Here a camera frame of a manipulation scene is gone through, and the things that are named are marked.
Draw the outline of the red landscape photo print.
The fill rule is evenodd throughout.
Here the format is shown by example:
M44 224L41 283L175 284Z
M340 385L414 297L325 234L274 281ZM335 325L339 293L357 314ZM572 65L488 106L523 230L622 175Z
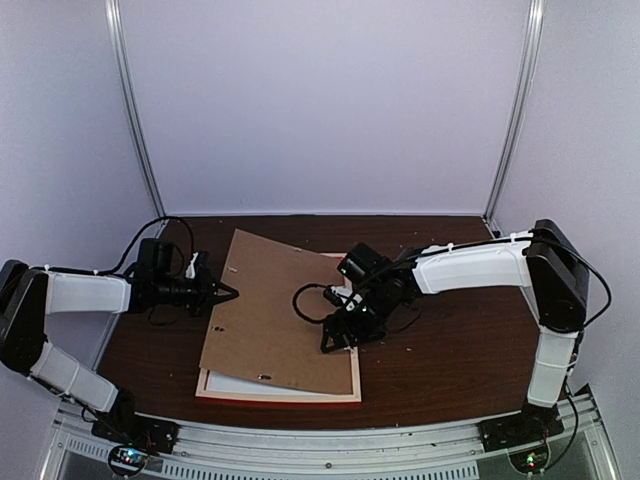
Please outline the red landscape photo print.
M209 372L204 390L207 392L247 395L318 396L316 392L289 389Z

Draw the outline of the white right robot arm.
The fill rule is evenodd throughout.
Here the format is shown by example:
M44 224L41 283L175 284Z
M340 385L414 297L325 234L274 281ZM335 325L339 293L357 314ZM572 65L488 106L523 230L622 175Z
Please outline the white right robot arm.
M529 231L493 240L408 249L395 260L358 243L337 269L352 289L325 290L336 310L321 322L324 353L383 338L393 311L419 297L488 287L531 289L539 340L526 400L512 430L530 442L555 419L586 326L589 272L553 221L539 220Z

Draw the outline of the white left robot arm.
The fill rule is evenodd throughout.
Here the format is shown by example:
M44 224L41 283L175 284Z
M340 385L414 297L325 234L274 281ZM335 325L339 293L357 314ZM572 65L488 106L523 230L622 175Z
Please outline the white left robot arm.
M174 244L141 241L136 259L123 272L30 266L11 259L1 267L1 362L55 394L106 414L106 429L123 444L137 442L144 424L130 394L78 360L48 334L51 319L113 320L124 314L180 308L192 317L232 301L238 291L217 279L208 255L195 251L180 274L172 271Z

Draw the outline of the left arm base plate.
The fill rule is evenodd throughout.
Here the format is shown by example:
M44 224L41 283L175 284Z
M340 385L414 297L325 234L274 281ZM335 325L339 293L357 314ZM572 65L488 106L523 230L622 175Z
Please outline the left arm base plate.
M172 421L137 415L132 430L108 426L103 420L95 420L91 434L113 443L134 446L153 455L172 454L177 442L179 425Z

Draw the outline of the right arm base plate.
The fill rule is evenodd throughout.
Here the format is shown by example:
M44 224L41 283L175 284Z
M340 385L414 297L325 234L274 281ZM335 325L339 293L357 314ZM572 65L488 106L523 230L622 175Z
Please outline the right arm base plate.
M560 420L543 421L521 414L481 421L478 429L485 452L543 442L565 431Z

